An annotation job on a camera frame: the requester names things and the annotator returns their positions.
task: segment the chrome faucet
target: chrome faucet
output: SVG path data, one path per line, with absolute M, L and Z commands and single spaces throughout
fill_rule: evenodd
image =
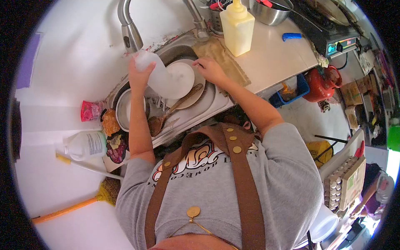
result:
M 122 38 L 128 53 L 135 53 L 143 47 L 143 41 L 139 31 L 133 23 L 129 14 L 129 5 L 131 0 L 120 0 L 118 3 L 118 19 L 122 24 Z M 204 17 L 202 17 L 194 5 L 192 0 L 183 0 L 193 16 L 193 23 L 197 29 L 198 38 L 208 37 L 207 25 Z

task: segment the gold pendant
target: gold pendant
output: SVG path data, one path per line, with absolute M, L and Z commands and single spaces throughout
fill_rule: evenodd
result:
M 193 218 L 200 214 L 200 207 L 192 206 L 186 211 L 186 214 L 190 217 L 189 222 L 193 223 Z

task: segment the wooden spoon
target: wooden spoon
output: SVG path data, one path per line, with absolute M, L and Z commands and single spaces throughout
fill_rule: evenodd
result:
M 149 129 L 150 129 L 150 135 L 152 137 L 155 137 L 160 133 L 162 130 L 162 126 L 164 125 L 164 121 L 168 116 L 172 114 L 176 110 L 177 107 L 179 107 L 182 103 L 184 103 L 186 100 L 188 100 L 190 97 L 192 97 L 196 92 L 201 90 L 203 87 L 203 84 L 199 83 L 196 86 L 194 86 L 190 92 L 185 95 L 184 97 L 180 98 L 163 116 L 152 116 L 150 117 L 148 121 Z

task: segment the blue basket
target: blue basket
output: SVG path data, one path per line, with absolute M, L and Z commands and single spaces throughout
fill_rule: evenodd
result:
M 297 93 L 298 93 L 298 96 L 296 96 L 295 98 L 285 102 L 282 99 L 282 96 L 280 95 L 280 93 L 278 91 L 273 96 L 270 97 L 269 101 L 270 101 L 270 104 L 272 106 L 274 106 L 275 108 L 279 108 L 282 105 L 291 103 L 294 100 L 299 99 L 300 97 L 302 97 L 303 95 L 308 94 L 309 92 L 310 92 L 310 87 L 308 86 L 308 83 L 307 83 L 306 79 L 304 78 L 303 74 L 298 74 L 297 75 Z

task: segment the egg tray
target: egg tray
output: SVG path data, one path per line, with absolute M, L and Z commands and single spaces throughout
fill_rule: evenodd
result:
M 325 206 L 336 212 L 339 210 L 342 194 L 342 178 L 357 162 L 357 157 L 349 157 L 335 172 L 324 180 L 324 201 Z

